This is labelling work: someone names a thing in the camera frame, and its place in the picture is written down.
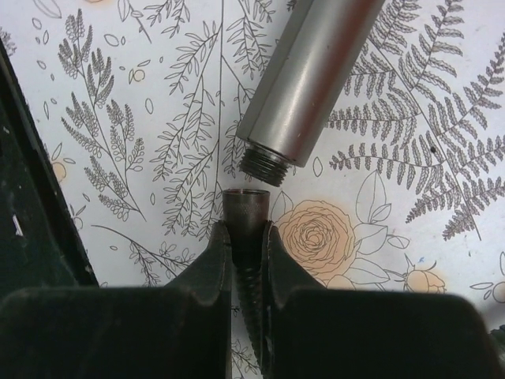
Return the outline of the grey handheld shower head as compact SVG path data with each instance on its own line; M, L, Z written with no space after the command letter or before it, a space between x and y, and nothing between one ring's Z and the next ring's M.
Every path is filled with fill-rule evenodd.
M296 3L236 132L248 145L242 172L278 187L307 164L382 6Z

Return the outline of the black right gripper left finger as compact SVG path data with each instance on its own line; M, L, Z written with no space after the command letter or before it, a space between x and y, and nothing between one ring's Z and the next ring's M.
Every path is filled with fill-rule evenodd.
M163 287L29 288L1 304L4 378L228 378L231 248L206 249Z

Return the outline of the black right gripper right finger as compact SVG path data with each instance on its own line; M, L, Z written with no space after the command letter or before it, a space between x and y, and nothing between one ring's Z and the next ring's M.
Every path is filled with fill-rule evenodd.
M268 224L260 364L266 378L493 378L478 312L454 295L328 289Z

